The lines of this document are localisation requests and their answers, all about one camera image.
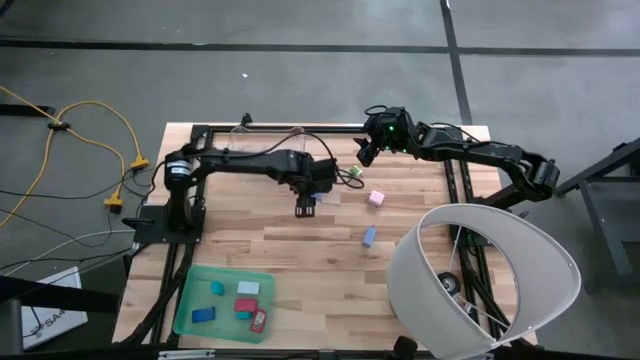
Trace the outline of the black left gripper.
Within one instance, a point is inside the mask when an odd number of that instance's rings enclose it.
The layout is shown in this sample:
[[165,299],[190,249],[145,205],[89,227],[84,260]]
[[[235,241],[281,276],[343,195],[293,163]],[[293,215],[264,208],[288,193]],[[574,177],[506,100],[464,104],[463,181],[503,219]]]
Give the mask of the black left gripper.
[[315,216],[316,193],[329,193],[336,182],[336,162],[332,159],[312,160],[304,159],[301,163],[302,173],[295,175],[289,181],[290,189],[298,194],[295,205],[297,218]]

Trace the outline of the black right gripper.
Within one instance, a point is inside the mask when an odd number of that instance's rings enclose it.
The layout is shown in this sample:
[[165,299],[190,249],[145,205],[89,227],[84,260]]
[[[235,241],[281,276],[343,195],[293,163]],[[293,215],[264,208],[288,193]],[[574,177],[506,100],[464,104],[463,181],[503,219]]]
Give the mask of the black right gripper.
[[369,136],[354,138],[359,146],[357,159],[364,167],[370,167],[380,151],[408,153],[415,137],[415,127],[404,107],[372,106],[365,110],[368,116],[364,131]]

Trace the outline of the red printed box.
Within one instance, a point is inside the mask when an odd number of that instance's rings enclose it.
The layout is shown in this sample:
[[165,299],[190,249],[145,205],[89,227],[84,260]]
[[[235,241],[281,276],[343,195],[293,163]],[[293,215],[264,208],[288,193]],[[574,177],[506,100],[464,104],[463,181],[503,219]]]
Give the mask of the red printed box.
[[265,310],[258,308],[252,318],[249,331],[256,334],[262,334],[264,332],[267,319],[268,313]]

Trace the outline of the clear plastic tray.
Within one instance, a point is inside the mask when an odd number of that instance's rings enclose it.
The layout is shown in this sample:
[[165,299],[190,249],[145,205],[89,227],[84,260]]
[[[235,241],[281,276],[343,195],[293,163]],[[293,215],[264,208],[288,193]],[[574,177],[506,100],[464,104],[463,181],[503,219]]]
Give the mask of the clear plastic tray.
[[307,137],[302,127],[268,130],[237,126],[230,131],[225,147],[242,152],[262,152],[279,149],[305,151],[306,142]]

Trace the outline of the translucent green plastic tray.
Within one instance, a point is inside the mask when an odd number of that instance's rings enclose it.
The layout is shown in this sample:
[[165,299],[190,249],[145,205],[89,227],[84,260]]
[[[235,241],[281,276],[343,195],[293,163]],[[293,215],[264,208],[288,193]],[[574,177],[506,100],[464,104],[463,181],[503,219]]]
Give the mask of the translucent green plastic tray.
[[[224,284],[225,294],[223,296],[217,296],[211,292],[212,281],[219,281]],[[260,293],[257,296],[238,294],[237,285],[239,281],[259,282],[261,284]],[[173,322],[173,331],[180,335],[260,343],[264,341],[267,335],[275,294],[275,278],[270,274],[229,268],[193,266],[187,274]],[[258,308],[268,313],[268,319],[262,334],[249,331],[253,317],[249,320],[235,318],[234,302],[236,298],[255,298],[258,300]],[[192,311],[207,307],[216,309],[216,318],[213,321],[193,324]]]

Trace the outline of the white lamp shade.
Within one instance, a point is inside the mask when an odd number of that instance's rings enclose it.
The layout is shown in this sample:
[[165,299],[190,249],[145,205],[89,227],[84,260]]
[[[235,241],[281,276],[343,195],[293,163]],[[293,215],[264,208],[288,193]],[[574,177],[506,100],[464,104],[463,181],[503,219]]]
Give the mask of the white lamp shade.
[[[424,255],[420,231],[459,225],[488,239],[506,258],[517,307],[499,339],[454,301]],[[389,301],[413,338],[440,359],[462,360],[522,338],[567,310],[581,289],[571,255],[550,235],[522,218],[479,204],[448,204],[426,214],[399,241],[386,271]]]

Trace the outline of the dark metal cart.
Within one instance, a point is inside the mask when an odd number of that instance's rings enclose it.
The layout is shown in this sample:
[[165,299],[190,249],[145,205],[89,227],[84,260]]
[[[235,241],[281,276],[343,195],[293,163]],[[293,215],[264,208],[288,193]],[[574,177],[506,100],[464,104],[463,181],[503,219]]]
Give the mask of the dark metal cart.
[[596,237],[613,264],[612,271],[593,277],[585,289],[640,288],[640,266],[632,265],[626,249],[640,246],[640,137],[558,185],[555,195],[573,190],[581,193]]

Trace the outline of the black slanted bar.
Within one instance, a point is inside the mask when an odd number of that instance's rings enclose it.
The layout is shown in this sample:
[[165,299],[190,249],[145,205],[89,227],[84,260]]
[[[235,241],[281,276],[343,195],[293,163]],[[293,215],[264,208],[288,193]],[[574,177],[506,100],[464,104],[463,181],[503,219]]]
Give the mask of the black slanted bar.
[[119,296],[111,293],[0,276],[0,303],[11,300],[23,306],[97,313],[115,313],[120,304]]

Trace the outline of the white printed cardboard box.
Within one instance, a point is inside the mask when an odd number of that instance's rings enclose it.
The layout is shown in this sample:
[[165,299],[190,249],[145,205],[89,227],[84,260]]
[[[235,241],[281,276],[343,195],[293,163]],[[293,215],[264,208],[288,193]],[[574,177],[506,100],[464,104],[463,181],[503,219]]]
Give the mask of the white printed cardboard box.
[[[78,267],[39,280],[39,283],[82,288]],[[88,322],[86,312],[60,308],[21,307],[23,350],[39,346]]]

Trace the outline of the black floor bar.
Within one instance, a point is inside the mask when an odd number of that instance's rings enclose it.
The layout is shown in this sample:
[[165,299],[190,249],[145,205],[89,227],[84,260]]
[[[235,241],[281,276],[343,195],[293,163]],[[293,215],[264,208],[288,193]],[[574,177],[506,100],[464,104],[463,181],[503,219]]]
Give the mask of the black floor bar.
[[47,117],[55,114],[55,108],[50,106],[0,104],[0,116],[15,117]]

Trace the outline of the silver bracket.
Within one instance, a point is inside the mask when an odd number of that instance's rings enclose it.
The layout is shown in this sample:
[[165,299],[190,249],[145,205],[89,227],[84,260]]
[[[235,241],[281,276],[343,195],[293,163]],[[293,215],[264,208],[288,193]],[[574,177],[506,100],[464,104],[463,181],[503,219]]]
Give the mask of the silver bracket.
[[190,360],[190,359],[211,359],[215,357],[214,350],[191,349],[191,350],[170,350],[158,353],[158,360]]

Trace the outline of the grey post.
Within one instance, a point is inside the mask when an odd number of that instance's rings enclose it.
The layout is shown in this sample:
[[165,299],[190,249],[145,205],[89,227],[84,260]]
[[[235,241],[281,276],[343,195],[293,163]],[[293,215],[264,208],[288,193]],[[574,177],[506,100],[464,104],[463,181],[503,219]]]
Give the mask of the grey post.
[[0,356],[22,353],[21,303],[19,300],[0,303]]

